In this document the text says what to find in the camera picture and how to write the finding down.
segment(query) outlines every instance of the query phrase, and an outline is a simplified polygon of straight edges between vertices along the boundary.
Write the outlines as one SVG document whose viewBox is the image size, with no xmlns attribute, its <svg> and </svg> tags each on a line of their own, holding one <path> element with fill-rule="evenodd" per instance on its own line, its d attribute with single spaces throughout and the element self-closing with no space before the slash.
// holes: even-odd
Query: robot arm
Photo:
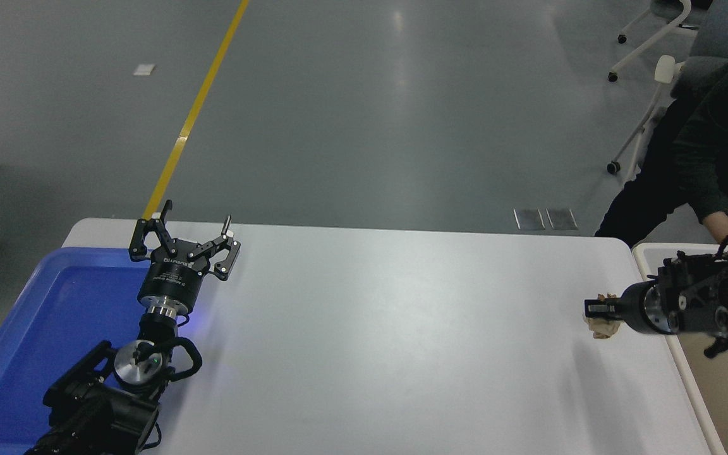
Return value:
<svg viewBox="0 0 728 455">
<path fill-rule="evenodd" d="M 700 332 L 715 337 L 704 354 L 728 350 L 728 252 L 664 260 L 658 276 L 615 298 L 585 300 L 587 318 L 623 320 L 642 334 Z"/>
<path fill-rule="evenodd" d="M 240 250 L 240 242 L 228 235 L 231 217 L 221 235 L 204 244 L 171 237 L 165 218 L 172 207 L 167 201 L 158 219 L 139 219 L 131 238 L 131 260 L 150 260 L 136 296 L 147 308 L 138 337 L 119 349 L 99 343 L 49 388 L 44 405 L 52 408 L 52 428 L 26 454 L 136 455 L 161 442 L 159 432 L 159 440 L 147 444 L 154 427 L 159 431 L 159 398 L 170 382 L 191 377 L 202 366 L 193 342 L 179 337 L 176 318 L 193 311 L 207 274 L 228 279 Z M 145 237 L 150 233 L 161 246 L 149 253 Z M 228 251 L 226 258 L 210 270 L 210 259 L 220 251 Z M 174 348 L 187 352 L 191 368 L 177 372 L 171 366 Z M 111 375 L 119 389 L 104 385 Z"/>
</svg>

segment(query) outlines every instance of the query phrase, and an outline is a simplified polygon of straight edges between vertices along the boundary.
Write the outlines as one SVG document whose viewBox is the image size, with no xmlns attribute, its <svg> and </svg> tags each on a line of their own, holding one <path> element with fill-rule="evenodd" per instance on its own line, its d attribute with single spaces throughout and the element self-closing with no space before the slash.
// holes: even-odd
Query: blue plastic bin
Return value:
<svg viewBox="0 0 728 455">
<path fill-rule="evenodd" d="M 44 392 L 82 355 L 136 339 L 148 266 L 110 248 L 61 248 L 38 264 L 0 328 L 0 455 L 49 430 Z"/>
</svg>

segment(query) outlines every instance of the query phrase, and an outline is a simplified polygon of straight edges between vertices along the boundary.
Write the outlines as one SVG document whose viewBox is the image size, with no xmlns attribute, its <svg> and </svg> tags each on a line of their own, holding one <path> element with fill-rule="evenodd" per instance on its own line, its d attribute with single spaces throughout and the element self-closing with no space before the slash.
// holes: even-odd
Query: concrete floor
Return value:
<svg viewBox="0 0 728 455">
<path fill-rule="evenodd" d="M 239 3 L 0 0 L 0 323 L 76 221 L 141 216 Z M 660 26 L 616 43 L 646 5 L 252 0 L 171 219 L 517 233 L 514 208 L 567 207 L 579 230 L 542 233 L 590 236 L 656 60 L 691 43 L 609 83 Z M 680 210 L 649 240 L 710 238 Z"/>
</svg>

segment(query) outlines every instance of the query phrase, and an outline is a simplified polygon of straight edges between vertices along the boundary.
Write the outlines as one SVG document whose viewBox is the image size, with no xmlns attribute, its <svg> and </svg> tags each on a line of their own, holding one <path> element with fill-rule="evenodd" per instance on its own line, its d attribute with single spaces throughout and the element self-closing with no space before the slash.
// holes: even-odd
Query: caster wheel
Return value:
<svg viewBox="0 0 728 455">
<path fill-rule="evenodd" d="M 606 164 L 606 170 L 609 171 L 610 175 L 615 176 L 620 169 L 621 167 L 619 167 L 619 163 L 617 163 L 616 161 L 612 161 L 609 164 Z"/>
</svg>

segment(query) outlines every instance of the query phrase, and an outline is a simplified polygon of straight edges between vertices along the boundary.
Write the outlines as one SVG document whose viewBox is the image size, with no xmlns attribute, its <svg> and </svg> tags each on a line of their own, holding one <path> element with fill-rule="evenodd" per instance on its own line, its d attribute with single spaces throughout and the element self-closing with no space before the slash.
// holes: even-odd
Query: yellow tape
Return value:
<svg viewBox="0 0 728 455">
<path fill-rule="evenodd" d="M 158 210 L 159 204 L 162 202 L 162 197 L 167 189 L 167 184 L 170 183 L 173 171 L 176 170 L 176 165 L 179 164 L 179 158 L 181 157 L 181 153 L 184 152 L 185 144 L 187 144 L 187 138 L 190 137 L 190 132 L 193 130 L 193 125 L 196 123 L 198 113 L 202 111 L 202 106 L 204 104 L 204 100 L 206 100 L 207 93 L 210 92 L 210 87 L 215 80 L 217 70 L 221 67 L 223 56 L 226 55 L 226 49 L 229 49 L 229 44 L 232 42 L 234 32 L 238 29 L 240 20 L 243 18 L 243 12 L 246 11 L 246 6 L 248 6 L 248 4 L 249 0 L 242 0 L 240 2 L 240 6 L 238 6 L 237 12 L 234 13 L 234 18 L 232 18 L 232 23 L 229 25 L 229 30 L 226 31 L 226 35 L 223 37 L 221 46 L 217 50 L 217 54 L 215 54 L 213 63 L 210 66 L 210 71 L 207 72 L 204 82 L 202 83 L 202 88 L 198 91 L 196 100 L 193 101 L 193 107 L 190 107 L 190 114 L 187 115 L 185 125 L 181 127 L 179 138 L 176 139 L 173 151 L 167 158 L 167 163 L 165 163 L 164 169 L 162 169 L 162 175 L 159 176 L 154 192 L 151 193 L 150 201 L 148 201 L 148 205 L 145 207 L 145 212 L 142 213 L 142 218 L 144 219 L 150 219 L 150 216 Z"/>
</svg>

